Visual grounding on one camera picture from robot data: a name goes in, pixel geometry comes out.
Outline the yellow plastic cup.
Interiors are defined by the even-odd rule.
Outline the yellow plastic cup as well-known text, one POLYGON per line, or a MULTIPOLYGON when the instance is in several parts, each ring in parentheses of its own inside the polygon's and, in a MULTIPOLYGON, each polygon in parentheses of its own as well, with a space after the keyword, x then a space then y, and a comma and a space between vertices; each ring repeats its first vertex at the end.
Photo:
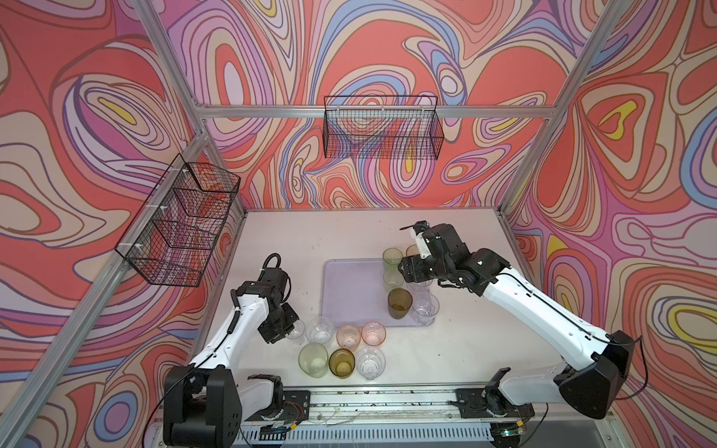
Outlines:
POLYGON ((406 255, 407 257, 412 257, 412 256, 415 256, 415 255, 420 255, 420 254, 421 254, 421 252, 420 252, 420 249, 418 248, 417 245, 409 246, 409 247, 406 248, 406 250, 405 250, 405 255, 406 255))

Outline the small clear cup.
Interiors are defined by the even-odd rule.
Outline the small clear cup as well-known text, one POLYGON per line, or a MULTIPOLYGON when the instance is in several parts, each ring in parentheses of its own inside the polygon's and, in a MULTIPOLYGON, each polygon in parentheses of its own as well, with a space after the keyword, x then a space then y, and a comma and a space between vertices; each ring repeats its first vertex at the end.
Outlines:
POLYGON ((287 339, 293 343, 298 343, 300 345, 305 340, 305 333, 306 325, 304 324, 304 321, 297 320, 293 323, 291 331, 287 334, 287 339))

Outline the pale green cup front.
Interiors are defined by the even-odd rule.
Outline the pale green cup front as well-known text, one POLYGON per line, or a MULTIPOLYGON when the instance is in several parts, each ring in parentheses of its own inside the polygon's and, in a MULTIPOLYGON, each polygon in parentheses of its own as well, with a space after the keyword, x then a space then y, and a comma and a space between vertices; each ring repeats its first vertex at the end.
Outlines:
POLYGON ((404 284, 404 279, 397 269, 388 269, 383 274, 383 284, 385 289, 390 292, 393 289, 399 289, 404 284))

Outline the bright green cup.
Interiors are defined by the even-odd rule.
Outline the bright green cup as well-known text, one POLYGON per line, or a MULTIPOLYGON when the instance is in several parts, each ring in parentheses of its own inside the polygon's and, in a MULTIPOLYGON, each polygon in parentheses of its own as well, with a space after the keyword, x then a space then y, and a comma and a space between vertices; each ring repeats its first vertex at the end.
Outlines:
POLYGON ((403 259, 403 252, 399 248, 387 248, 382 254, 382 259, 387 272, 397 271, 403 259))

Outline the clear faceted cup back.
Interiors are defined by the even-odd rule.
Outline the clear faceted cup back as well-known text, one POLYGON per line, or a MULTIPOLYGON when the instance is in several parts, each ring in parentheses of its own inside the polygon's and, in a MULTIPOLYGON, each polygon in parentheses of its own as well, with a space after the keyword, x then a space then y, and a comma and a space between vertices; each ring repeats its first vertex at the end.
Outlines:
POLYGON ((419 326, 431 326, 440 311, 440 302, 435 295, 423 293, 414 299, 412 319, 419 326))

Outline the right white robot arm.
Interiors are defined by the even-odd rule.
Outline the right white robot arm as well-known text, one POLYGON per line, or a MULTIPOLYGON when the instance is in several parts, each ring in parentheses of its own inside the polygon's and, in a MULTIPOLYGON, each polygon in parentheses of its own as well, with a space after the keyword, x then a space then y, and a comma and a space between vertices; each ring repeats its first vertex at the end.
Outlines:
POLYGON ((435 279, 493 302, 558 352, 561 360, 553 366, 500 371, 494 403, 565 403, 593 419, 608 414, 627 380, 636 345, 625 332, 610 333, 577 317, 487 248, 457 258, 405 257, 399 271, 407 283, 435 279))

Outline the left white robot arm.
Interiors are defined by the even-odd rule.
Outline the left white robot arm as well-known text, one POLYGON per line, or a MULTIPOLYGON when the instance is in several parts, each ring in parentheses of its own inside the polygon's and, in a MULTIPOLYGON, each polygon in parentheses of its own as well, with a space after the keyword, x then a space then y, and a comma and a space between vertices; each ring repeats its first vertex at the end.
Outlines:
POLYGON ((233 309, 218 332, 189 365, 171 369, 165 379, 165 445, 230 447, 247 418, 283 411, 278 375, 254 374, 243 380, 233 368, 253 336, 272 345, 294 330, 299 317, 288 304, 290 291, 289 275, 278 267, 264 268, 257 280, 230 291, 233 309))

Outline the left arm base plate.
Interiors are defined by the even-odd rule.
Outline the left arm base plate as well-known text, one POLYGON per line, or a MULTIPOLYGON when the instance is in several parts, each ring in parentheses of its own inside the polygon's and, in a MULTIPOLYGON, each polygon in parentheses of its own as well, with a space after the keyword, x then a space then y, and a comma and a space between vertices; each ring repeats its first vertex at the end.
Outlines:
POLYGON ((296 423, 308 420, 310 416, 311 392, 308 389, 289 390, 283 393, 283 407, 261 410, 252 414, 246 421, 257 423, 296 423))

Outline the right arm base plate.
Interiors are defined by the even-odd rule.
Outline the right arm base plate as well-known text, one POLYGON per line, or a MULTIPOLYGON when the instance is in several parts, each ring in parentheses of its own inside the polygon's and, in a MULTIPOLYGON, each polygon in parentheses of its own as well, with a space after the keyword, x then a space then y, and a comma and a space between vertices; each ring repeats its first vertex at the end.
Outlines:
POLYGON ((517 418, 528 421, 535 416, 531 404, 511 404, 496 388, 459 388, 451 404, 459 409, 464 419, 517 418))

